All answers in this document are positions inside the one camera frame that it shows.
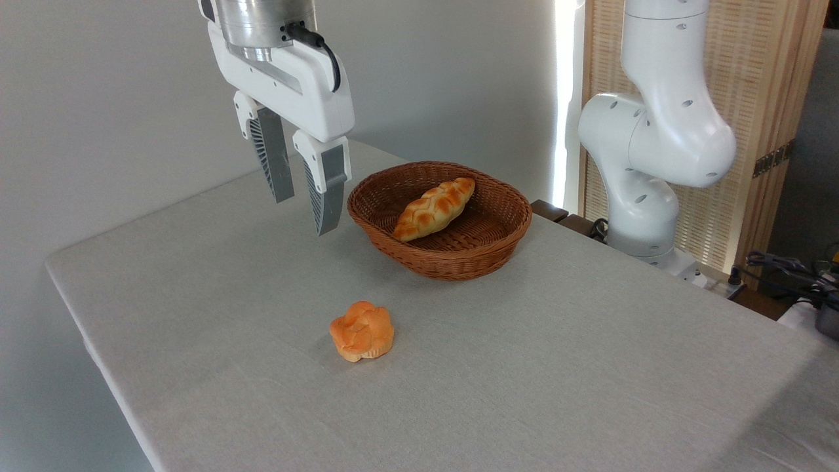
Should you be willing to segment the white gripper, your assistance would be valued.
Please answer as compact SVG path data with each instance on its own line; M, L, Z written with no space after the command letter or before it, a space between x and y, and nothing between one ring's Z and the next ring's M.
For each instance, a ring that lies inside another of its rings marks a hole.
M241 134L254 146L276 203L294 196L284 117L303 129L292 140L305 163L317 234L332 231L340 221L344 183L353 179L345 135L355 126L355 113L344 66L339 89L332 90L332 60L323 50L293 42L271 50L269 62L253 62L228 50L216 24L208 23L207 31L220 72L238 90Z

